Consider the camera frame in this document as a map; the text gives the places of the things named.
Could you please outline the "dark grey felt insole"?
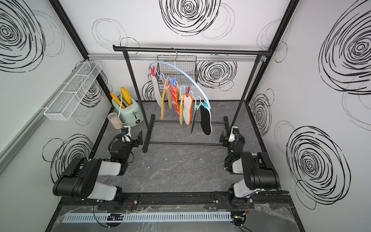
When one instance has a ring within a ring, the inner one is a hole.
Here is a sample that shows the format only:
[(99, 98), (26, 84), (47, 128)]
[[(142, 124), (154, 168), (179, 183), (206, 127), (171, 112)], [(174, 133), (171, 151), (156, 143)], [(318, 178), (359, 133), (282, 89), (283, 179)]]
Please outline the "dark grey felt insole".
[(194, 130), (195, 121), (196, 121), (196, 114), (197, 114), (197, 109), (194, 110), (194, 114), (193, 114), (193, 118), (192, 118), (191, 134), (193, 133), (193, 130)]

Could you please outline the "black foam insole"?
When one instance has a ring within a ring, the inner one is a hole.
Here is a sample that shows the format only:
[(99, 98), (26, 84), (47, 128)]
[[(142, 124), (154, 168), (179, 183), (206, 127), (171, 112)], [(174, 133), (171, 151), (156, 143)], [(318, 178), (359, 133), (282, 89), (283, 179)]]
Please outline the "black foam insole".
[(209, 108), (205, 108), (203, 106), (200, 107), (200, 110), (202, 130), (206, 135), (210, 135), (212, 133), (211, 111)]

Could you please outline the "light blue clip hanger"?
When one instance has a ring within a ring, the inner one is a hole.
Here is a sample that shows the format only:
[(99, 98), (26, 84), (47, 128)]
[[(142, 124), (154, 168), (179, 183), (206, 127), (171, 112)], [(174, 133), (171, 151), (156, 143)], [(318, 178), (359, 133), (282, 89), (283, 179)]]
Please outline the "light blue clip hanger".
[(188, 78), (193, 84), (194, 86), (200, 91), (200, 93), (202, 94), (202, 96), (205, 98), (205, 100), (207, 101), (210, 109), (211, 109), (211, 105), (210, 105), (210, 102), (209, 102), (209, 99), (208, 97), (206, 96), (206, 94), (204, 93), (204, 91), (202, 90), (202, 88), (197, 84), (197, 82), (188, 74), (186, 73), (185, 71), (183, 71), (182, 69), (178, 68), (176, 66), (176, 59), (174, 60), (174, 64), (170, 64), (168, 62), (165, 62), (165, 61), (156, 61), (156, 62), (153, 62), (150, 64), (148, 70), (150, 71), (150, 67), (152, 67), (155, 63), (162, 63), (162, 64), (165, 64), (165, 65), (168, 65), (174, 69), (176, 69), (177, 71), (179, 71), (181, 74), (183, 74), (186, 78)]

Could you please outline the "red orange-edged insole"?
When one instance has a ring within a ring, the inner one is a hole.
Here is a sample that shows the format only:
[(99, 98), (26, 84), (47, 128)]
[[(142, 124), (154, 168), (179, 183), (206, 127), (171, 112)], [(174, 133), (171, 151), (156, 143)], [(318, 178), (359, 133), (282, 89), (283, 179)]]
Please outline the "red orange-edged insole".
[(180, 117), (177, 87), (173, 84), (171, 84), (170, 86), (170, 93), (171, 93), (171, 100), (172, 100), (173, 108), (175, 109), (178, 117)]

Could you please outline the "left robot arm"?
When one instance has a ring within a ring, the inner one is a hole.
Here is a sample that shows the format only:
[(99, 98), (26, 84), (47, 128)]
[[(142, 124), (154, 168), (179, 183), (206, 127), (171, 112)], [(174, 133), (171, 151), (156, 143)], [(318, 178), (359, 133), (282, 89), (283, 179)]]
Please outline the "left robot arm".
[(123, 176), (129, 165), (132, 148), (143, 144), (143, 132), (137, 139), (128, 134), (116, 135), (108, 145), (109, 159), (75, 158), (59, 176), (53, 194), (60, 197), (124, 202), (122, 188), (97, 181), (100, 176)]

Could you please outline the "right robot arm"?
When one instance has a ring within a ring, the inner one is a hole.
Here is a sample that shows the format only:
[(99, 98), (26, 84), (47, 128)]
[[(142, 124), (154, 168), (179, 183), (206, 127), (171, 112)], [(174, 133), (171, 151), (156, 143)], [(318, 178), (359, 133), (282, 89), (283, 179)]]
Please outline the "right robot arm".
[(238, 127), (233, 126), (229, 136), (222, 134), (220, 141), (228, 149), (224, 169), (232, 175), (243, 176), (241, 181), (232, 184), (229, 188), (229, 202), (234, 199), (249, 198), (261, 191), (279, 189), (279, 175), (268, 153), (244, 151), (245, 137)]

